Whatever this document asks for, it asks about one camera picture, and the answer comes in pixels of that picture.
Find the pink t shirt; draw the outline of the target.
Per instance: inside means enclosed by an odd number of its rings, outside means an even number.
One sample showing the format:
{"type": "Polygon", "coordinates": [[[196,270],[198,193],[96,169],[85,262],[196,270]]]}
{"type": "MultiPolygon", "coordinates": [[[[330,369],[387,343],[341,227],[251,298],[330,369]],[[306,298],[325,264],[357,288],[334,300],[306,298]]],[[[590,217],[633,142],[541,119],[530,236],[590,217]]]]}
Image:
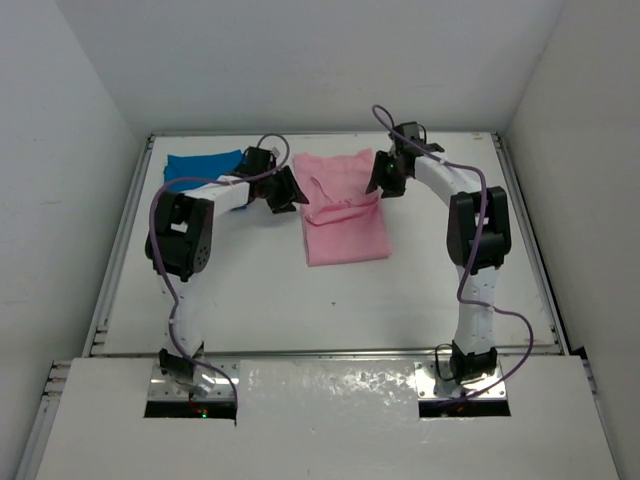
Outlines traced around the pink t shirt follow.
{"type": "Polygon", "coordinates": [[[300,206],[310,267],[385,259],[392,248],[380,194],[365,192],[374,165],[372,149],[293,159],[296,180],[308,199],[300,206]]]}

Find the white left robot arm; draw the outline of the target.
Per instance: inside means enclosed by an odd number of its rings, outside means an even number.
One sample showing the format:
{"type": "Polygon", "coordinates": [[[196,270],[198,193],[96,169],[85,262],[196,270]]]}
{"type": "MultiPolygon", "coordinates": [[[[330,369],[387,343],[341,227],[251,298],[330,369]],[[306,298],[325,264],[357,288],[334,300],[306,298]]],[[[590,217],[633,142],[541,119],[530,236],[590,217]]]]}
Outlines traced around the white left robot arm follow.
{"type": "Polygon", "coordinates": [[[163,374],[182,384],[194,385],[197,372],[207,367],[200,327],[186,312],[187,287],[209,263],[214,220],[256,199],[274,214],[309,203],[291,167],[277,162],[274,151],[259,147],[247,148],[230,172],[169,180],[152,199],[145,254],[172,300],[159,363],[163,374]]]}

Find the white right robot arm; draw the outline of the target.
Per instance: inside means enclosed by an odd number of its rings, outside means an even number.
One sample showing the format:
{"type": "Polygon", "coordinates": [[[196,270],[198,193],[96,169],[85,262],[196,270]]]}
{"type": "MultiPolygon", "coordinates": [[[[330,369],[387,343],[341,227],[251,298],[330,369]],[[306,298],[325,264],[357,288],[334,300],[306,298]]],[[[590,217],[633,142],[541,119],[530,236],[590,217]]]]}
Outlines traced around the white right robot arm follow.
{"type": "Polygon", "coordinates": [[[472,381],[497,365],[493,303],[497,276],[512,246],[508,196],[502,187],[488,186],[477,167],[432,153],[406,157],[384,151],[375,154],[366,191],[400,197],[409,178],[429,187],[448,207],[446,250],[459,277],[448,379],[472,381]]]}

